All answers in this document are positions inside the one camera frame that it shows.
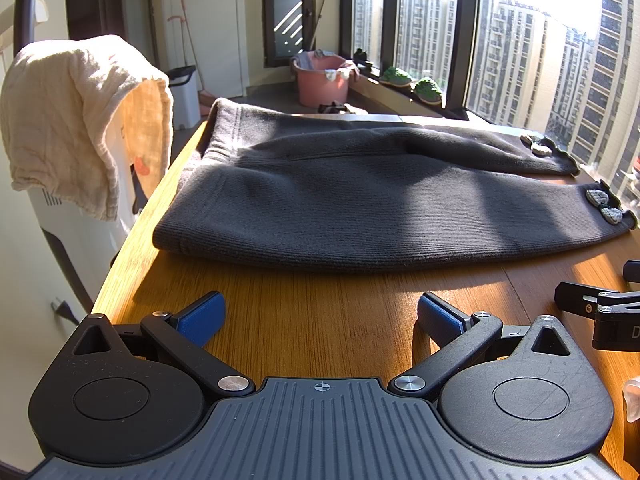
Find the white chair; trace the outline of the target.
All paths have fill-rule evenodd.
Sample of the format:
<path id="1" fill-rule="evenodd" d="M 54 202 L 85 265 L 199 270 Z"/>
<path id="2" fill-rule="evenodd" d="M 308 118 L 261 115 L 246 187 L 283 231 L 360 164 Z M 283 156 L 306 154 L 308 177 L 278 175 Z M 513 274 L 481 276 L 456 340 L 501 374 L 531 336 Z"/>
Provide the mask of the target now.
<path id="1" fill-rule="evenodd" d="M 76 205 L 60 200 L 43 188 L 28 190 L 44 237 L 86 311 L 92 310 L 111 265 L 136 221 L 136 193 L 119 118 L 114 118 L 108 126 L 106 142 L 117 164 L 117 220 L 93 219 Z"/>

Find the green moss pot right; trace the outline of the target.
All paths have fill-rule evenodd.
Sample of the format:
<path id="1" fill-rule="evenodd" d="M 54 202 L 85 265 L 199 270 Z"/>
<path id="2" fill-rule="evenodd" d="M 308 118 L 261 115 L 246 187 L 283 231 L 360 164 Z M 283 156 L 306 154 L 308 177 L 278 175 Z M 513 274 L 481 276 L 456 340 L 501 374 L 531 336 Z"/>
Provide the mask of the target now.
<path id="1" fill-rule="evenodd" d="M 423 77 L 418 80 L 412 91 L 421 102 L 442 107 L 442 89 L 431 77 Z"/>

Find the dark framed small window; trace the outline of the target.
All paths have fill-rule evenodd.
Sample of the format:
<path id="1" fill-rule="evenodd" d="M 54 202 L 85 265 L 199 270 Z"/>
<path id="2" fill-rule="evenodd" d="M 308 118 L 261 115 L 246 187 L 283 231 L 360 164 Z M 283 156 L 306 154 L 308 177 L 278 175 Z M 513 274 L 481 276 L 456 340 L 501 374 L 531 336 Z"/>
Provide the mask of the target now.
<path id="1" fill-rule="evenodd" d="M 311 49 L 314 0 L 262 0 L 265 66 L 288 64 L 292 56 Z"/>

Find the green moss pot left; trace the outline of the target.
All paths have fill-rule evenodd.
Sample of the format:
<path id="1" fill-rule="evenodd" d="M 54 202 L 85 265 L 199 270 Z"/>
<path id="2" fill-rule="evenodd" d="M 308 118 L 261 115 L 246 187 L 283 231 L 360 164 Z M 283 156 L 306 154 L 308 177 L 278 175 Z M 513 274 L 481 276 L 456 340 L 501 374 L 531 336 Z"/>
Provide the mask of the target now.
<path id="1" fill-rule="evenodd" d="M 408 88 L 412 84 L 411 76 L 395 66 L 387 67 L 378 78 L 378 81 L 381 84 L 395 88 Z"/>

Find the green moss pot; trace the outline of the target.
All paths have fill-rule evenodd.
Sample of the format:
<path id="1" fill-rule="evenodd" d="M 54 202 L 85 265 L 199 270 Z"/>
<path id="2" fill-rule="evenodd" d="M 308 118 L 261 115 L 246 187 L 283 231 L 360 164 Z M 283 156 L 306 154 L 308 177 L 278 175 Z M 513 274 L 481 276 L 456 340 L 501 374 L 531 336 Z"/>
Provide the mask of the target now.
<path id="1" fill-rule="evenodd" d="M 442 89 L 431 77 L 423 77 L 418 80 L 412 91 L 421 102 L 442 107 Z"/>
<path id="2" fill-rule="evenodd" d="M 408 88 L 412 84 L 411 76 L 395 66 L 387 67 L 378 78 L 378 81 L 381 84 L 395 88 Z"/>

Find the red handled broom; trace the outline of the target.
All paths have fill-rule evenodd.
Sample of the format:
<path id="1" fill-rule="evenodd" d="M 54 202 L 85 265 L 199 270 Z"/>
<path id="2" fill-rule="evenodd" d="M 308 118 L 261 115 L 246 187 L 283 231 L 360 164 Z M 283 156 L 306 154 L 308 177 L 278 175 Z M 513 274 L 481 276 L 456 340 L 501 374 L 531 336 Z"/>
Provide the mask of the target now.
<path id="1" fill-rule="evenodd" d="M 191 27 L 188 19 L 188 12 L 186 12 L 186 2 L 184 0 L 180 0 L 180 6 L 181 14 L 171 15 L 167 19 L 167 21 L 172 22 L 178 20 L 180 23 L 183 64 L 186 64 L 186 49 L 190 49 L 193 65 L 196 68 L 196 73 L 198 74 L 198 82 L 200 83 L 200 88 L 198 89 L 198 107 L 200 108 L 201 116 L 206 117 L 209 113 L 210 108 L 216 100 L 216 96 L 214 96 L 213 93 L 210 93 L 206 88 L 204 76 L 202 74 L 200 63 L 198 62 L 198 56 L 195 52 Z"/>

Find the white trash bin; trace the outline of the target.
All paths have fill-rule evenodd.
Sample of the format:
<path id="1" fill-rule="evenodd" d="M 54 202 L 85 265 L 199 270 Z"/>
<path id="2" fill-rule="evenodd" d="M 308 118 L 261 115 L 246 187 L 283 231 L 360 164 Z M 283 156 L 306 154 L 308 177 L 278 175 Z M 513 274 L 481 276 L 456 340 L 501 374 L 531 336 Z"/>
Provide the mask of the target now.
<path id="1" fill-rule="evenodd" d="M 167 76 L 169 89 L 174 97 L 174 128 L 193 128 L 201 119 L 196 67 L 188 65 L 172 68 L 168 70 Z"/>

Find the dark grey knit garment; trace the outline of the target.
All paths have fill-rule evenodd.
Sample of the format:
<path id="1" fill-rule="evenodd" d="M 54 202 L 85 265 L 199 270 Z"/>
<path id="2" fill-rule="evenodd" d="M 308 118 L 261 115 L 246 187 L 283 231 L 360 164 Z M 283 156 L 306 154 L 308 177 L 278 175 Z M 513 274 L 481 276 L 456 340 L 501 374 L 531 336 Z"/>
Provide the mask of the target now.
<path id="1" fill-rule="evenodd" d="M 543 136 L 344 122 L 218 100 L 153 233 L 165 252 L 320 272 L 564 252 L 636 216 Z"/>

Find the pink plastic bucket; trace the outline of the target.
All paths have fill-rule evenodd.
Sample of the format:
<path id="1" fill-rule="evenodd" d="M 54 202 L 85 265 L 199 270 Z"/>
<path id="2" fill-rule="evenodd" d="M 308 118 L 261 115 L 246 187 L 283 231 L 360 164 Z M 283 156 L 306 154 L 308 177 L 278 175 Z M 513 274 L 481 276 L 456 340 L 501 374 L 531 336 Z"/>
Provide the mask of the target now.
<path id="1" fill-rule="evenodd" d="M 346 103 L 349 81 L 360 76 L 352 60 L 322 50 L 300 51 L 291 58 L 291 68 L 299 103 L 309 108 Z"/>

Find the cream towel on chair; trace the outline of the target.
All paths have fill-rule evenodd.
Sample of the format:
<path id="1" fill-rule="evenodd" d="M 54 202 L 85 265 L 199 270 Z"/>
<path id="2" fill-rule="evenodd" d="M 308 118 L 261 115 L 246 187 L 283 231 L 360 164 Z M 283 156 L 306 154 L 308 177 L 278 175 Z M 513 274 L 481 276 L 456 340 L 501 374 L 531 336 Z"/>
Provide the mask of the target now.
<path id="1" fill-rule="evenodd" d="M 14 190 L 38 186 L 93 218 L 115 220 L 119 178 L 108 126 L 122 118 L 127 162 L 151 195 L 170 164 L 173 107 L 167 75 L 119 36 L 28 44 L 1 90 Z"/>

